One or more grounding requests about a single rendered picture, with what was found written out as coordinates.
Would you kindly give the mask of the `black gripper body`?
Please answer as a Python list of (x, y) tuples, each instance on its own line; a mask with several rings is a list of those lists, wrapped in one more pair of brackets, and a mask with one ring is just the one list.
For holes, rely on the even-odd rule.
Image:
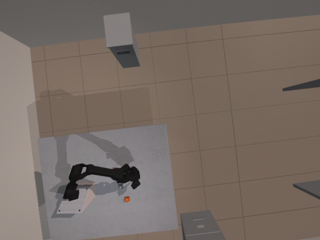
[[(125, 164), (124, 166), (122, 166), (121, 167), (122, 169), (129, 169), (130, 167), (128, 166), (128, 164)], [(135, 188), (137, 188), (141, 183), (138, 181), (138, 180), (133, 180), (132, 181), (133, 183), (131, 184), (131, 187), (133, 188), (133, 189), (135, 189)]]

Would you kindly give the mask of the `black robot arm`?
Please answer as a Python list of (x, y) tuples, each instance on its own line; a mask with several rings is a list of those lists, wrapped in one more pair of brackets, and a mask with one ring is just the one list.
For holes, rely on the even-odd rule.
[[(81, 174), (83, 167), (86, 167), (86, 171)], [(95, 166), (93, 164), (75, 164), (72, 166), (70, 175), (68, 177), (70, 182), (66, 186), (63, 199), (69, 199), (69, 202), (78, 199), (79, 189), (77, 190), (78, 184), (76, 184), (76, 182), (88, 175), (111, 177), (117, 182), (117, 184), (124, 184), (129, 180), (136, 181), (140, 179), (140, 172), (136, 167), (131, 167), (129, 172), (129, 169), (126, 168), (109, 169), (101, 166)]]

